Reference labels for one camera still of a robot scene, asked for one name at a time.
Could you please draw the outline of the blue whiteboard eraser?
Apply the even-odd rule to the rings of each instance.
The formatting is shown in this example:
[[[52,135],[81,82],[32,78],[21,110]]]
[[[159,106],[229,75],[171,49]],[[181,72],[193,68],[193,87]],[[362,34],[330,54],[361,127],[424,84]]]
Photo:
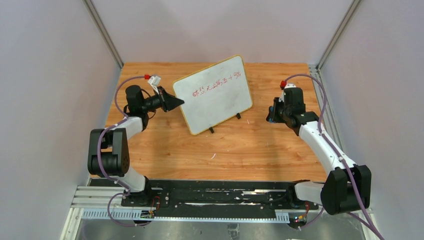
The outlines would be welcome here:
[[[274,115],[275,115],[274,107],[273,106],[270,106],[269,109],[268,109],[268,115],[266,117],[266,120],[269,123],[275,123],[275,121],[274,121]]]

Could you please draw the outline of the yellow framed whiteboard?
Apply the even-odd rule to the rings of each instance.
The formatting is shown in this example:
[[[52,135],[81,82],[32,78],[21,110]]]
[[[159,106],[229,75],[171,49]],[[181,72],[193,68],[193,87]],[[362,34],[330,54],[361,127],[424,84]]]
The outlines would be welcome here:
[[[184,101],[180,106],[188,130],[198,135],[235,117],[253,106],[253,98],[240,55],[176,80],[175,96]]]

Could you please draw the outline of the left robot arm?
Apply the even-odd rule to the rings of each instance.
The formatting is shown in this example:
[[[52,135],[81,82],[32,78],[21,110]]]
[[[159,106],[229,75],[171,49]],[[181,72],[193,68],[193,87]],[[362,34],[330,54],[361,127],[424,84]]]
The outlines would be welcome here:
[[[131,167],[128,141],[147,128],[150,112],[158,109],[172,111],[183,105],[184,100],[167,93],[161,86],[153,96],[145,97],[145,92],[138,85],[127,87],[123,119],[112,126],[90,132],[87,169],[91,175],[122,186],[127,196],[134,194],[151,199],[153,191],[149,179]]]

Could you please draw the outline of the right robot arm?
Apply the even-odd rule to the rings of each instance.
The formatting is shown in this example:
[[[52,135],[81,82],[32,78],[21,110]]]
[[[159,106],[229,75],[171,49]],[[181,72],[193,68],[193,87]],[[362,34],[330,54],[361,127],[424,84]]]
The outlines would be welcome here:
[[[371,170],[349,158],[329,137],[318,115],[307,111],[303,90],[288,84],[269,107],[266,120],[286,124],[312,150],[327,178],[324,183],[300,180],[289,187],[293,201],[317,203],[330,215],[366,210],[371,200]]]

